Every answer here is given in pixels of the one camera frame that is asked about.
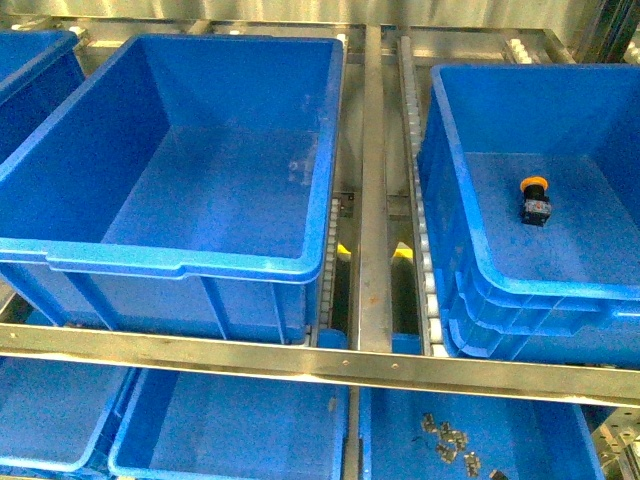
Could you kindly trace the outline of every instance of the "small metal part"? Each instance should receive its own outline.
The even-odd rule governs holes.
[[[500,470],[493,470],[489,474],[489,478],[491,480],[509,480],[507,476],[504,473],[502,473]]]
[[[459,432],[454,430],[453,440],[456,444],[456,450],[459,452],[464,452],[467,449],[467,444],[469,443],[469,436],[464,432]]]
[[[438,427],[436,426],[436,421],[432,413],[425,413],[420,425],[422,426],[422,430],[427,433],[438,433]]]
[[[480,459],[475,452],[468,453],[464,456],[464,464],[467,467],[467,476],[477,478],[480,475]]]
[[[447,443],[456,443],[456,430],[451,428],[449,422],[442,422],[440,424],[440,439]]]
[[[449,448],[441,443],[436,445],[436,453],[440,455],[440,459],[444,463],[451,464],[458,456],[458,451],[454,448]]]

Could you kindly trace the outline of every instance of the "metal rack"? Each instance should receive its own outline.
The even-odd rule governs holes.
[[[30,307],[5,290],[0,292],[0,355],[350,385],[351,436],[344,474],[349,479],[358,475],[358,387],[640,407],[640,371],[447,358],[441,345],[415,162],[430,100],[428,70],[442,62],[573,62],[552,32],[71,17],[1,20],[0,25],[14,29],[74,27],[82,40],[76,54],[87,73],[126,38],[141,32],[343,39],[347,55],[331,220],[335,223],[330,226],[337,239],[329,241],[323,273],[322,327],[330,325],[338,242],[353,254],[347,351],[315,348],[317,331],[311,332],[306,346],[282,346],[29,326],[24,321]],[[514,49],[514,40],[523,45],[526,56],[519,54],[523,49]],[[348,198],[353,208],[344,201]],[[416,291],[422,356],[391,353],[389,258],[398,241],[414,250],[415,286],[408,288]],[[609,432],[606,445],[623,433],[635,438],[638,432]]]

